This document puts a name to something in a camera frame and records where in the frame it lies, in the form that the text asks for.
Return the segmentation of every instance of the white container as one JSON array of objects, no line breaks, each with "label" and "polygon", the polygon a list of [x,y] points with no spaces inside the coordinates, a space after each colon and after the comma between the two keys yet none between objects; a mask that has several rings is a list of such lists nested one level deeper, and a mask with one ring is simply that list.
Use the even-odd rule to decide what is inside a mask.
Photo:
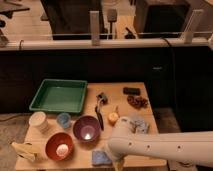
[{"label": "white container", "polygon": [[38,129],[41,133],[48,130],[47,116],[44,112],[35,112],[29,119],[29,125]]}]

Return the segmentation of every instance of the banana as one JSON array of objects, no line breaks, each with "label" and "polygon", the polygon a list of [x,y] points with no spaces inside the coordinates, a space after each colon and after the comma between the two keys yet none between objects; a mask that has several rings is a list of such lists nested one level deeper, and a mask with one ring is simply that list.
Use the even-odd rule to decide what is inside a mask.
[{"label": "banana", "polygon": [[39,153],[39,148],[28,143],[19,144],[16,142],[12,142],[11,146],[15,149],[16,153],[25,159],[34,162],[36,159],[36,155]]}]

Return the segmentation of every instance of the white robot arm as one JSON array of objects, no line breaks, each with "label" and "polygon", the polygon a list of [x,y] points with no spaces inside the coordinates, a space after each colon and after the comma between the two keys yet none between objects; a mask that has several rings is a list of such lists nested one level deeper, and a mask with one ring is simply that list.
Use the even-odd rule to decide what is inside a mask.
[{"label": "white robot arm", "polygon": [[126,155],[143,155],[213,167],[213,131],[135,134],[134,123],[121,117],[104,150],[112,161]]}]

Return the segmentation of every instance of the floor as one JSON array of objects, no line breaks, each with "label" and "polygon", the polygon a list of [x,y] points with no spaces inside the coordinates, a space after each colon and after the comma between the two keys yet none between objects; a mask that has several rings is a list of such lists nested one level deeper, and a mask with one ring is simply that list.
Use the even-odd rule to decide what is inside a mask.
[{"label": "floor", "polygon": [[[29,114],[18,114],[19,117],[1,122],[0,121],[0,171],[14,171],[17,155],[10,146],[10,142],[15,141],[22,143],[28,129]],[[6,119],[17,114],[1,114],[0,120]],[[177,121],[172,109],[161,108],[154,109],[154,116],[160,133],[180,132]],[[139,168],[136,171],[197,171],[196,167],[183,167],[180,163],[168,161],[168,166],[159,168]]]},{"label": "floor", "polygon": [[[6,27],[2,28],[4,35],[10,41],[20,40],[52,40],[51,28],[48,21],[41,21],[44,12],[40,0],[21,0],[19,3],[30,7],[29,11],[15,12],[12,19],[1,15],[1,19],[6,22]],[[127,33],[125,27],[133,29],[133,18],[135,6],[130,5],[129,0],[102,0],[105,28],[109,30],[107,22],[107,10],[113,8],[117,10],[118,20],[117,38],[124,38]]]}]

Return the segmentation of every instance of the wooden table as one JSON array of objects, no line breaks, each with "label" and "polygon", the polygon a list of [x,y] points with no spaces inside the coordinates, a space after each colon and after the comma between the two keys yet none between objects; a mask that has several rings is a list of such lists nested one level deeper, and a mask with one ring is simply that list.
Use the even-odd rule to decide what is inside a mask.
[{"label": "wooden table", "polygon": [[[130,114],[139,114],[141,115],[146,122],[150,124],[149,134],[158,133],[155,119],[152,113],[151,104],[149,103],[147,108],[142,108],[140,110],[134,109],[127,102],[127,95],[123,94],[123,87],[139,87],[141,89],[141,95],[144,98],[148,99],[145,85],[143,83],[92,83],[88,84],[87,95],[84,104],[83,114],[94,115],[94,108],[96,105],[96,95],[104,92],[108,97],[108,104],[104,105],[101,109],[103,113],[104,120],[104,131],[101,132],[99,141],[82,144],[76,140],[72,133],[72,127],[63,130],[56,123],[55,115],[48,115],[48,122],[50,129],[45,133],[41,134],[35,128],[29,127],[26,134],[25,142],[30,142],[34,145],[37,145],[41,154],[38,156],[38,160],[35,163],[31,163],[26,159],[18,157],[15,169],[16,170],[51,170],[51,169],[90,169],[95,168],[91,164],[92,155],[91,151],[93,149],[100,149],[105,144],[109,138],[112,126],[108,124],[107,114],[113,112],[118,106],[119,114],[121,116],[126,116]],[[75,122],[76,118],[72,119],[72,125]],[[50,136],[57,132],[67,132],[69,133],[74,141],[74,152],[68,160],[54,162],[45,154],[45,144]],[[153,167],[153,166],[164,166],[166,161],[162,159],[150,158],[145,156],[127,156],[125,159],[125,167]]]}]

